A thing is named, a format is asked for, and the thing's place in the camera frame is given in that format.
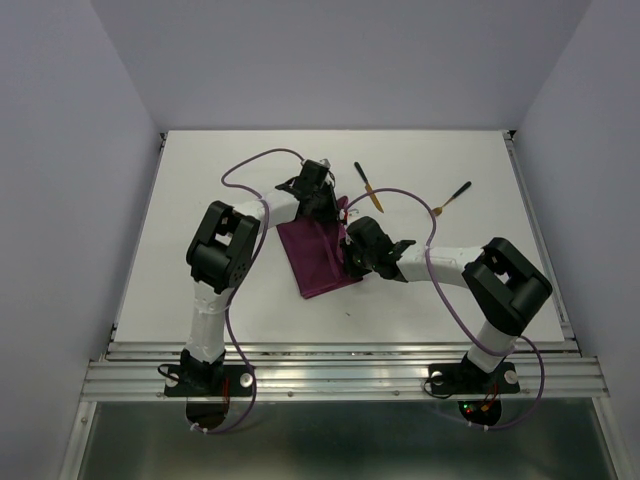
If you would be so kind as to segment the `aluminium front rail frame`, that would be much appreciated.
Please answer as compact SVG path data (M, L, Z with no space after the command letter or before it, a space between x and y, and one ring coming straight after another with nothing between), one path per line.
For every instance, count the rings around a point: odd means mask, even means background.
M257 398L276 401L421 400L422 382L431 366L457 362L465 344L246 344L256 369ZM581 354L569 339L544 343L542 356L519 345L511 356L521 391L532 398L538 386L544 398L607 397L609 389L598 360ZM157 367L175 363L174 343L116 342L89 364L81 398L86 402L163 401L164 380Z

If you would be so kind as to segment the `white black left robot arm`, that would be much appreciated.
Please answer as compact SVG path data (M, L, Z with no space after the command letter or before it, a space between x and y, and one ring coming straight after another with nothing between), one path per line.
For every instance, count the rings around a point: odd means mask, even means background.
M328 161L303 161L298 176L252 201L209 205L186 253L194 281L193 318L179 364L166 371L166 395L219 396L228 387L229 301L249 273L256 247L275 227L294 228L293 246L303 254L318 244L329 273L341 276L338 243L344 229Z

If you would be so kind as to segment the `purple cloth napkin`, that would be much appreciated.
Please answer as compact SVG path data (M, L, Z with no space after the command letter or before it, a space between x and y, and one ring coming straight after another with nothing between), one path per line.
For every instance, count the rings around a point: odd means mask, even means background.
M300 217L279 225L277 232L303 299L362 280L346 273L341 248L346 231L339 220L320 223L311 217Z

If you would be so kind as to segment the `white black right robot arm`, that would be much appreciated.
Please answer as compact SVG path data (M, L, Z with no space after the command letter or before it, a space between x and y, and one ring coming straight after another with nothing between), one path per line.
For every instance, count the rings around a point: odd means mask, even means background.
M472 347L453 375L472 390L496 378L496 369L552 294L549 280L508 240L495 237L482 247L420 246L414 240L394 242L370 217L351 222L341 241L344 268L350 277L375 273L402 283L430 282L444 298L443 285L466 288L485 317L478 334L454 319Z

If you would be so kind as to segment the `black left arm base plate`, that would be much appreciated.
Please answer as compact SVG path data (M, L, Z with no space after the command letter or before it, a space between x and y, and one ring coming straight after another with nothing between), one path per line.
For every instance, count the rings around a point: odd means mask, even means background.
M177 364L161 364L157 371L169 398L248 398L253 392L253 378L245 365L223 365L211 378L190 377Z

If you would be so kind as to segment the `aluminium left side rail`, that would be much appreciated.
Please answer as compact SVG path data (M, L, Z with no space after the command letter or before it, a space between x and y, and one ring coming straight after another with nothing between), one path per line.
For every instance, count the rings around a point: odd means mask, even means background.
M161 128L155 135L151 149L151 158L143 170L141 180L136 184L133 200L133 210L127 220L124 230L124 244L118 257L115 279L109 290L106 302L106 324L100 332L100 349L96 357L103 356L108 350L117 327L123 299L126 293L132 265L140 241L141 231L144 225L148 205L152 195L158 167L165 149L168 131Z

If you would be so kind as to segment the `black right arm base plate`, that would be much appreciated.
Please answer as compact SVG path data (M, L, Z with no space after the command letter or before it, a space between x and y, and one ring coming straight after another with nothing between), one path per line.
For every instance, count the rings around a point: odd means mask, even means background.
M437 363L428 368L427 391L438 397L455 395L517 394L520 392L515 365L502 362L492 373L469 363Z

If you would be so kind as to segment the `aluminium rail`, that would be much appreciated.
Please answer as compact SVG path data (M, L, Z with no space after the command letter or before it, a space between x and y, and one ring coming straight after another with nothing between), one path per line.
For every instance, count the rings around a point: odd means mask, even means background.
M144 225L148 205L152 195L158 167L165 149L168 131L161 128L155 135L151 149L151 158L143 170L141 180L136 184L133 200L133 210L127 220L124 230L124 244L118 257L115 279L109 290L106 302L106 324L100 332L100 349L96 357L103 356L108 350L117 327L123 299L126 293L132 265L140 241L141 231Z
M567 351L581 355L582 351L576 339L576 334L574 332L574 329L571 325L569 315L566 310L566 306L563 301L559 284L555 275L553 264L549 256L549 251L545 243L543 233L540 228L540 224L534 209L533 202L531 200L531 196L529 194L529 190L526 185L526 181L524 179L521 165L518 161L517 152L515 148L515 140L514 140L516 131L502 130L501 133L502 133L505 147L506 147L506 150L510 159L510 163L515 175L515 179L518 184L520 195L523 200L523 204L526 210L529 224L533 232L536 247L542 261L543 271L546 274L548 280L550 281L553 287L552 302L559 319L564 341L570 344L570 347L567 348Z

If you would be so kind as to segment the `aluminium right side rail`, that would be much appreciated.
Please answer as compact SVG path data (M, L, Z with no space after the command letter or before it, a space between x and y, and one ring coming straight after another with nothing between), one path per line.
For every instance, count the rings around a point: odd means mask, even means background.
M533 232L536 247L542 261L543 271L546 274L548 280L550 281L553 287L552 302L559 319L564 341L570 344L570 347L567 348L567 351L581 355L582 351L576 339L576 334L574 332L574 329L571 325L569 315L566 310L566 306L563 301L559 284L555 275L553 264L549 256L549 251L545 243L543 233L540 228L540 224L534 209L533 202L531 200L531 196L529 194L529 190L526 185L526 181L524 179L521 165L518 161L517 152L515 148L515 140L514 140L516 131L502 130L501 133L502 133L505 147L506 147L506 150L510 159L510 163L515 175L515 179L518 184L520 195L523 200L523 204L526 210L529 224Z

